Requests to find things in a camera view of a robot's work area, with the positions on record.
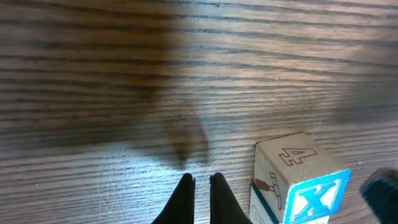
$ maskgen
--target alphabet block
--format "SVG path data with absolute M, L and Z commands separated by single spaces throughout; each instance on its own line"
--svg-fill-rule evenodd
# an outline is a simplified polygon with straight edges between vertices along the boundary
M 256 144 L 254 160 L 255 186 L 283 224 L 336 213 L 351 175 L 304 133 Z
M 261 196 L 258 189 L 254 190 L 256 186 L 252 185 L 250 188 L 250 211 L 249 218 L 253 224 L 280 224 L 276 219 L 275 214 L 269 208 L 268 203 Z M 329 221 L 329 216 L 317 218 L 306 222 L 305 224 L 327 224 Z

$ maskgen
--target blue letter x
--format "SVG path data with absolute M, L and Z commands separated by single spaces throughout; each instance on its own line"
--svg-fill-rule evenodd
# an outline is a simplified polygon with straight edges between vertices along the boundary
M 318 193 L 316 188 L 299 193 L 299 196 L 303 196 L 308 201 L 308 205 L 294 218 L 294 220 L 297 221 L 307 218 L 308 212 L 311 210 L 311 208 L 313 208 L 313 215 L 327 212 L 329 208 L 327 205 L 322 204 L 321 198 L 335 185 L 335 182 L 325 184 L 321 186 L 321 189 Z

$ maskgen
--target wooden surface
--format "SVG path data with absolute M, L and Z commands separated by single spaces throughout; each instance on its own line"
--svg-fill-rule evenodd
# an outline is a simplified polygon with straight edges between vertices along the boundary
M 181 174 L 248 211 L 254 144 L 305 131 L 398 167 L 396 0 L 0 1 L 0 223 L 150 223 Z

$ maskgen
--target dark object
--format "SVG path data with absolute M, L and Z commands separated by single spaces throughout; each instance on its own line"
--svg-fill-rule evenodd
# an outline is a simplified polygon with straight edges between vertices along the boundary
M 210 224 L 251 224 L 220 173 L 210 177 Z
M 359 189 L 382 224 L 398 223 L 398 172 L 378 169 Z
M 211 224 L 251 224 L 222 174 L 212 175 L 210 185 Z M 192 224 L 194 199 L 195 179 L 191 174 L 184 174 L 152 224 Z
M 195 209 L 195 179 L 184 174 L 166 206 L 152 224 L 192 224 Z

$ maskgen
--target blue square border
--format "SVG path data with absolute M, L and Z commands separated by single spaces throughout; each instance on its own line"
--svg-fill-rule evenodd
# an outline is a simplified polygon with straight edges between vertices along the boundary
M 341 201 L 343 200 L 343 196 L 344 196 L 344 193 L 346 191 L 350 176 L 351 176 L 351 170 L 348 169 L 348 170 L 344 170 L 344 171 L 341 171 L 341 172 L 338 172 L 338 173 L 335 173 L 335 174 L 332 174 L 332 175 L 328 175 L 328 176 L 319 177 L 319 178 L 316 178 L 316 179 L 313 179 L 313 180 L 309 180 L 309 181 L 306 181 L 306 182 L 304 182 L 302 184 L 298 184 L 298 185 L 292 187 L 290 192 L 289 192 L 289 196 L 288 196 L 289 204 L 287 205 L 287 208 L 286 208 L 285 218 L 284 218 L 285 222 L 284 223 L 285 224 L 291 223 L 290 222 L 290 215 L 292 214 L 294 197 L 295 197 L 296 191 L 302 190 L 302 189 L 307 189 L 307 188 L 313 187 L 315 185 L 320 185 L 320 184 L 323 184 L 323 183 L 326 183 L 326 182 L 331 182 L 331 181 L 334 181 L 334 180 L 337 180 L 337 179 L 341 179 L 341 184 L 340 184 L 339 189 L 337 190 L 335 201 L 333 202 L 333 206 L 331 207 L 329 212 L 322 213 L 321 215 L 314 216 L 312 218 L 305 219 L 305 220 L 302 220 L 302 221 L 293 222 L 293 224 L 306 223 L 306 222 L 315 220 L 317 218 L 321 218 L 321 217 L 325 217 L 325 216 L 328 216 L 328 215 L 335 214 L 338 211 L 339 207 L 340 207 Z

